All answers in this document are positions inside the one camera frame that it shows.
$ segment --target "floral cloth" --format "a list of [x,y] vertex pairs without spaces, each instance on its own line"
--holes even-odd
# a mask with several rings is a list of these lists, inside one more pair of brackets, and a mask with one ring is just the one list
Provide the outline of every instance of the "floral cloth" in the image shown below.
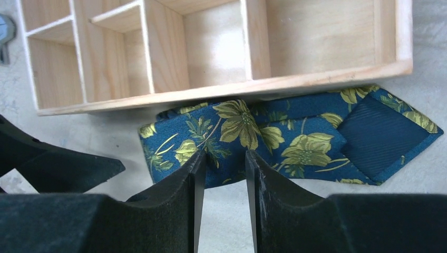
[[207,188],[243,180],[249,149],[289,178],[379,185],[442,133],[378,86],[253,105],[201,103],[163,112],[139,130],[154,182],[205,150]]

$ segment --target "folded cloth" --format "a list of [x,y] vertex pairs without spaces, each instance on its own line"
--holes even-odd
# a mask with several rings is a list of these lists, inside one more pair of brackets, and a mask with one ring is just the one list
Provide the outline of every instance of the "folded cloth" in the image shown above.
[[154,183],[205,150],[207,188],[243,180],[249,149],[289,178],[380,185],[443,134],[378,86],[251,105],[207,102],[158,118],[139,130]]

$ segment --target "dark blue fabric patch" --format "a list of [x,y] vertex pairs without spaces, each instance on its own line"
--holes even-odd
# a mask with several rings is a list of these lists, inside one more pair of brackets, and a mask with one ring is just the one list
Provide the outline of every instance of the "dark blue fabric patch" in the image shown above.
[[342,154],[369,178],[380,174],[430,135],[369,95],[338,131],[347,140]]

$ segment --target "necktie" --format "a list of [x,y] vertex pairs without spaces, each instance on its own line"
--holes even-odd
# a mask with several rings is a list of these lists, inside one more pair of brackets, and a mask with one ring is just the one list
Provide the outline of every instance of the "necktie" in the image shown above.
[[251,105],[207,102],[158,118],[139,130],[154,183],[204,150],[207,188],[243,180],[247,150],[288,178],[380,185],[443,134],[378,86]]

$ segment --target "wooden tray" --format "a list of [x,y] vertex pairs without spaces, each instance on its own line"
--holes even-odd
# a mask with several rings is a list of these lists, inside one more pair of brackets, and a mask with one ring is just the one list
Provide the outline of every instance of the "wooden tray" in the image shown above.
[[411,0],[17,0],[39,115],[412,72]]

